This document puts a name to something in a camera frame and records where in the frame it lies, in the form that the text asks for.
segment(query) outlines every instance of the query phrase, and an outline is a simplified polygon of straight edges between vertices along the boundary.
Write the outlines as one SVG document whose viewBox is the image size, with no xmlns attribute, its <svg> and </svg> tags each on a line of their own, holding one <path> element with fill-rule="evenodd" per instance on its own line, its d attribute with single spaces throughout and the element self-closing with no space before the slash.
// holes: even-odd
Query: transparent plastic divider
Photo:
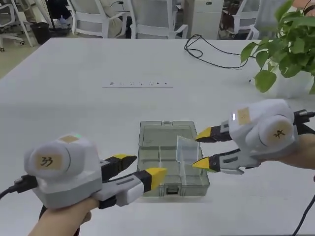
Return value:
<svg viewBox="0 0 315 236">
<path fill-rule="evenodd" d="M 179 164 L 179 175 L 181 178 L 182 185 L 187 185 L 185 163 L 182 161 L 182 162 L 179 162 L 178 164 Z"/>
<path fill-rule="evenodd" d="M 163 168 L 162 158 L 161 158 L 161 146 L 158 146 L 158 167 Z"/>
<path fill-rule="evenodd" d="M 192 165 L 199 160 L 200 143 L 177 136 L 176 161 L 184 165 Z"/>
</svg>

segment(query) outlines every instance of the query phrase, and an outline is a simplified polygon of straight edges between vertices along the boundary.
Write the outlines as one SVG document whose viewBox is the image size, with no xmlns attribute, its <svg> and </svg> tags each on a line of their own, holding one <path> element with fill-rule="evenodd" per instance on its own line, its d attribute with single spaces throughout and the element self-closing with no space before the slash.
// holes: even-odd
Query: white table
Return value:
<svg viewBox="0 0 315 236">
<path fill-rule="evenodd" d="M 239 53 L 245 41 L 211 41 Z M 24 173 L 24 152 L 77 131 L 100 157 L 136 154 L 141 120 L 193 120 L 201 131 L 227 119 L 233 106 L 263 99 L 250 78 L 257 66 L 224 70 L 201 63 L 182 40 L 50 39 L 0 81 L 0 189 Z M 205 43 L 204 58 L 239 65 Z M 167 81 L 172 89 L 105 89 L 109 82 Z M 315 110 L 313 99 L 290 101 Z M 309 124 L 315 128 L 314 120 Z M 235 148 L 203 145 L 204 155 Z M 128 172 L 134 171 L 132 165 Z M 212 236 L 291 234 L 311 200 L 314 171 L 267 162 L 242 176 L 209 174 L 205 198 L 194 203 L 143 203 L 94 210 L 81 229 L 91 236 Z M 0 201 L 1 235 L 27 235 L 41 203 L 30 191 Z M 313 208 L 300 231 L 315 232 Z"/>
</svg>

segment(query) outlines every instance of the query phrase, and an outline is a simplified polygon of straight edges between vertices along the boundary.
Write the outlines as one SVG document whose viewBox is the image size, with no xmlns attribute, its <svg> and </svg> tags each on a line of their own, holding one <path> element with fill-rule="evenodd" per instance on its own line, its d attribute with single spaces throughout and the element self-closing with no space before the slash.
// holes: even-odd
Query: handwritten number 33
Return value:
<svg viewBox="0 0 315 236">
<path fill-rule="evenodd" d="M 41 160 L 41 166 L 49 167 L 53 163 L 53 159 L 51 157 L 43 157 Z"/>
</svg>

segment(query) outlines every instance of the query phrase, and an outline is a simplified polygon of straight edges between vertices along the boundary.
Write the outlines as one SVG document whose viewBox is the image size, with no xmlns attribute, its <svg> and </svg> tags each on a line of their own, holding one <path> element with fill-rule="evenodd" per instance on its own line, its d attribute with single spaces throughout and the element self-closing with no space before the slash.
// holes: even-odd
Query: yellow fingertip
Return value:
<svg viewBox="0 0 315 236">
<path fill-rule="evenodd" d="M 205 157 L 205 158 L 200 159 L 199 161 L 193 163 L 192 167 L 199 168 L 199 169 L 210 169 L 209 158 Z"/>
<path fill-rule="evenodd" d="M 148 168 L 146 169 L 152 178 L 151 178 L 151 189 L 158 187 L 163 181 L 167 173 L 166 168 Z"/>
<path fill-rule="evenodd" d="M 113 155 L 113 157 L 116 157 L 118 159 L 124 159 L 126 157 L 130 157 L 130 156 L 134 156 L 134 155 L 127 155 L 127 154 L 117 154 L 117 155 Z"/>
<path fill-rule="evenodd" d="M 196 137 L 195 140 L 209 137 L 211 133 L 211 127 L 206 128 L 204 131 L 200 132 Z"/>
</svg>

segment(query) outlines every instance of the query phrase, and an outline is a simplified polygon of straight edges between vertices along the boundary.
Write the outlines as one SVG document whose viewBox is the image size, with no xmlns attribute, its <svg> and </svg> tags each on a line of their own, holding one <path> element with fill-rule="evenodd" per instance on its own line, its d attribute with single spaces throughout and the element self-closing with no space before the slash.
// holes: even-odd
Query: clear plastic box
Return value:
<svg viewBox="0 0 315 236">
<path fill-rule="evenodd" d="M 159 188 L 145 193 L 145 197 L 206 195 L 210 186 L 206 171 L 191 166 L 202 158 L 199 143 L 193 140 L 196 135 L 193 121 L 140 123 L 138 169 L 167 168 L 164 182 Z"/>
</svg>

